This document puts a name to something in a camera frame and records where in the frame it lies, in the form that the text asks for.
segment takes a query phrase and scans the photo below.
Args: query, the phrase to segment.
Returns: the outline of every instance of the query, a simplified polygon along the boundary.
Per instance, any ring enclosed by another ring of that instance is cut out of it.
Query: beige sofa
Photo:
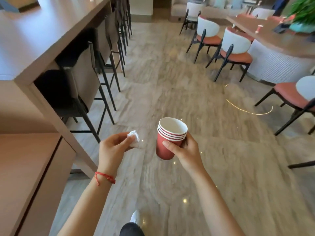
[[[226,8],[213,7],[215,0],[209,0],[208,5],[201,11],[202,15],[209,19],[225,19],[226,16],[236,16],[247,11],[247,6],[242,9],[231,9],[232,0],[226,0]],[[172,0],[170,21],[183,22],[186,14],[187,0]]]

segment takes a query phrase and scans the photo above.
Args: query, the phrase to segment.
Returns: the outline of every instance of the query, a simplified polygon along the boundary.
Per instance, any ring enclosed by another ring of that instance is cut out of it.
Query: planter
[[[297,22],[292,23],[289,28],[292,31],[302,33],[312,33],[313,31],[315,31],[315,25],[305,25]]]

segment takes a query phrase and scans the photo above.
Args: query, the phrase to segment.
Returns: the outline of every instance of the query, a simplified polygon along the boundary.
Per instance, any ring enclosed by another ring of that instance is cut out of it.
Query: dark pant leg
[[[121,228],[119,236],[144,236],[144,233],[136,223],[129,222]]]

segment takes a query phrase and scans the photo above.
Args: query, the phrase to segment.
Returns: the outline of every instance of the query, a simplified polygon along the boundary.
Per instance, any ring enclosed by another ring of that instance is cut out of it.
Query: green plant
[[[291,5],[290,15],[293,14],[293,22],[315,25],[315,0],[297,0]]]

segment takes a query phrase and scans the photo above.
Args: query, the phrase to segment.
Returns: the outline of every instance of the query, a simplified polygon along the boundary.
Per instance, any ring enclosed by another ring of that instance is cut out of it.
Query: bracelet
[[[94,174],[94,177],[95,177],[95,179],[96,179],[96,181],[97,181],[97,186],[100,185],[100,183],[99,183],[99,181],[98,181],[98,179],[97,179],[97,175],[98,175],[98,174],[101,175],[101,176],[106,177],[106,179],[108,179],[108,181],[109,181],[110,183],[112,183],[112,184],[115,184],[115,183],[116,183],[116,180],[115,180],[112,176],[97,171],[97,172],[95,172],[95,174]]]

